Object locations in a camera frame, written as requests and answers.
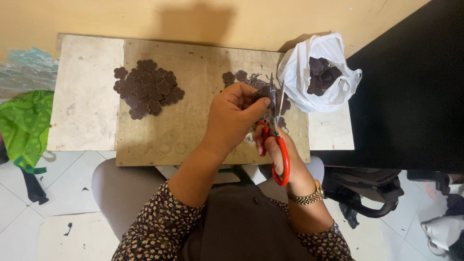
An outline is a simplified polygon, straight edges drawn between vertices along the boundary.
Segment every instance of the sleeve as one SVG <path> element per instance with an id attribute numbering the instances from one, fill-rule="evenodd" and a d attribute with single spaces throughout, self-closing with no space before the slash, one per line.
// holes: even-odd
<path id="1" fill-rule="evenodd" d="M 288 204 L 275 199 L 270 200 L 288 214 Z M 314 234 L 296 233 L 296 236 L 301 244 L 318 261 L 353 260 L 348 244 L 338 229 L 337 223 L 334 223 L 331 228 L 324 232 Z"/>
<path id="2" fill-rule="evenodd" d="M 202 209 L 178 201 L 165 182 L 122 236 L 112 260 L 176 260 L 182 240 L 191 233 Z"/>

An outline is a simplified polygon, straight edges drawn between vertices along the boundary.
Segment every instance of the wooden table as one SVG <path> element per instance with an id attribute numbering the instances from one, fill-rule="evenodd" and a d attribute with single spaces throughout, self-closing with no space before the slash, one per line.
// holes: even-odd
<path id="1" fill-rule="evenodd" d="M 104 46 L 110 47 L 102 52 Z M 76 35 L 63 36 L 61 53 L 47 148 L 117 149 L 116 162 L 121 166 L 180 164 L 206 130 L 209 103 L 224 87 L 222 73 L 243 69 L 249 74 L 269 75 L 276 73 L 283 56 L 277 52 Z M 160 67 L 174 71 L 186 95 L 178 104 L 164 107 L 160 116 L 134 121 L 129 120 L 125 103 L 121 103 L 119 114 L 115 108 L 119 97 L 113 91 L 112 69 L 124 65 L 130 70 L 139 59 L 153 59 Z M 318 141 L 311 146 L 319 150 L 353 149 L 348 105 L 330 114 L 306 114 L 292 105 L 285 119 L 304 161 L 309 161 L 308 136 Z M 254 144 L 245 141 L 225 163 L 270 162 L 270 158 L 255 153 Z"/>

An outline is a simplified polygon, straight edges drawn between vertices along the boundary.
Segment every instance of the gold wristwatch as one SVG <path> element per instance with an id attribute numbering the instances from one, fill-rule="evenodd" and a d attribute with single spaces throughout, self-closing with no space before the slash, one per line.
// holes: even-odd
<path id="1" fill-rule="evenodd" d="M 322 190 L 321 184 L 319 183 L 317 179 L 314 180 L 314 182 L 316 183 L 316 191 L 314 191 L 313 194 L 309 196 L 296 196 L 293 193 L 291 193 L 289 189 L 287 188 L 287 196 L 289 197 L 290 200 L 300 205 L 309 205 L 309 204 L 312 204 L 316 201 L 323 199 L 324 191 Z"/>

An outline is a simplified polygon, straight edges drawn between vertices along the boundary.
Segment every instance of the plastic bag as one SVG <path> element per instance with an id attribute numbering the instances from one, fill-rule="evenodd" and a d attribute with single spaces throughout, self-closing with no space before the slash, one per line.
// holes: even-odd
<path id="1" fill-rule="evenodd" d="M 304 112 L 332 112 L 340 109 L 356 92 L 361 81 L 361 69 L 348 68 L 343 53 L 343 40 L 339 33 L 325 36 L 313 35 L 309 40 L 298 43 L 288 50 L 279 64 L 277 78 L 280 85 L 285 83 L 285 93 Z M 308 94 L 309 58 L 325 58 L 336 66 L 342 75 L 335 80 L 320 97 Z"/>

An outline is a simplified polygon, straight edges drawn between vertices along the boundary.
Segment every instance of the woman's left hand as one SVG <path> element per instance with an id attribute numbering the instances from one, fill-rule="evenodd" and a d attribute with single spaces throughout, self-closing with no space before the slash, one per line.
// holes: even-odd
<path id="1" fill-rule="evenodd" d="M 261 98 L 252 103 L 251 96 L 256 91 L 237 82 L 214 97 L 209 109 L 208 128 L 201 143 L 203 149 L 225 158 L 242 142 L 271 102 L 269 98 Z"/>

